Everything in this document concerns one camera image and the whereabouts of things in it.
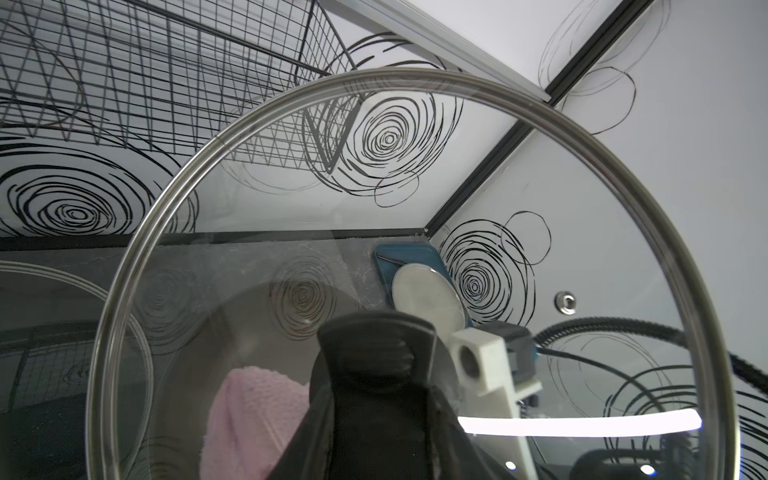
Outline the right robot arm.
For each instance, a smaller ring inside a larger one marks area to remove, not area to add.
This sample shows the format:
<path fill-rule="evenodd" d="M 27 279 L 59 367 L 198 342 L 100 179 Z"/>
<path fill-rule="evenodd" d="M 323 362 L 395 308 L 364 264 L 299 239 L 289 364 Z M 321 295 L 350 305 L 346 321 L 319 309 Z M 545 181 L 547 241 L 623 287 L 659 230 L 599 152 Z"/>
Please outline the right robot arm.
<path fill-rule="evenodd" d="M 675 410 L 699 411 L 688 342 L 682 330 L 621 317 L 566 320 L 535 334 L 547 381 L 545 399 L 556 412 L 582 418 L 625 418 Z M 735 354 L 734 377 L 740 435 L 738 478 L 767 476 L 767 373 Z M 561 441 L 544 451 L 542 472 L 570 479 L 702 479 L 701 431 L 635 437 L 600 435 L 560 460 Z"/>

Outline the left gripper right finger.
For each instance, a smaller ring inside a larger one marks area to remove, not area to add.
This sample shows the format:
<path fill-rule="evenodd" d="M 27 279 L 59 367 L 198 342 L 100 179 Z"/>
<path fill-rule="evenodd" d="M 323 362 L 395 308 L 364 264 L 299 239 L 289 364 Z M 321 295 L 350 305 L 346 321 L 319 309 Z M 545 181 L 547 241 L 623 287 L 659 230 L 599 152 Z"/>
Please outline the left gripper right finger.
<path fill-rule="evenodd" d="M 433 479 L 515 479 L 464 432 L 447 398 L 428 389 L 429 459 Z"/>

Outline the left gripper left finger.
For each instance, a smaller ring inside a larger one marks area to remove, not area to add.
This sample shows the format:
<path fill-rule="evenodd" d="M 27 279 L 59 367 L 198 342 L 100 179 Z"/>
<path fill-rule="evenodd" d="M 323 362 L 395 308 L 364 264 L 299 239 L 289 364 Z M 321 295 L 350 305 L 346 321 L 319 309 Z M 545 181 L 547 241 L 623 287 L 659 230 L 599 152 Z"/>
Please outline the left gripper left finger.
<path fill-rule="evenodd" d="M 313 376 L 309 409 L 268 479 L 328 479 L 334 416 L 334 395 L 328 375 Z"/>

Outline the pink cloth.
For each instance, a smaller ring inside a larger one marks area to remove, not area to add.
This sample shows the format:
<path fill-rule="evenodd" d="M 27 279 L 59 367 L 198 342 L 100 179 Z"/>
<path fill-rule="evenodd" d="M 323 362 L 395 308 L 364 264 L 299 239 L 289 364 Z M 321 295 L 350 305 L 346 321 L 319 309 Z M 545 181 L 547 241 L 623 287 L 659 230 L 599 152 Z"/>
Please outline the pink cloth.
<path fill-rule="evenodd" d="M 308 408 L 306 385 L 255 366 L 232 370 L 209 411 L 200 477 L 267 478 Z"/>

